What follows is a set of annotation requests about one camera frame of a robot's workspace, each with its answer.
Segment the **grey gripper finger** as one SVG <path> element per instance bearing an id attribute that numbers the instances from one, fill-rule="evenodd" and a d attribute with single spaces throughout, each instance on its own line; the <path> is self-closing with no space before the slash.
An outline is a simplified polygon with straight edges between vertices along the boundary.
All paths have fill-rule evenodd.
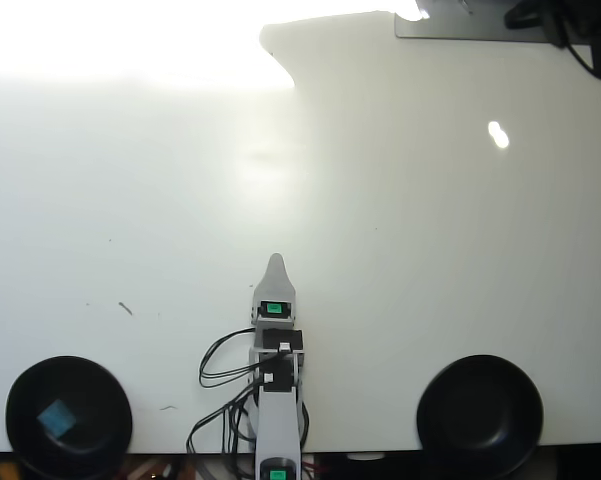
<path id="1" fill-rule="evenodd" d="M 270 256 L 265 273 L 254 289 L 254 301 L 294 301 L 296 290 L 291 283 L 283 256 L 274 253 Z"/>

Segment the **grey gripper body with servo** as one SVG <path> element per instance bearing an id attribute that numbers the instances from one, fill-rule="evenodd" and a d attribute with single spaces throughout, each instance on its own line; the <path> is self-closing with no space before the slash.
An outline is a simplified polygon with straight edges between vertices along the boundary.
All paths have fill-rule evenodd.
<path id="1" fill-rule="evenodd" d="M 295 304 L 280 300 L 255 300 L 251 310 L 251 324 L 277 322 L 284 325 L 295 324 Z"/>

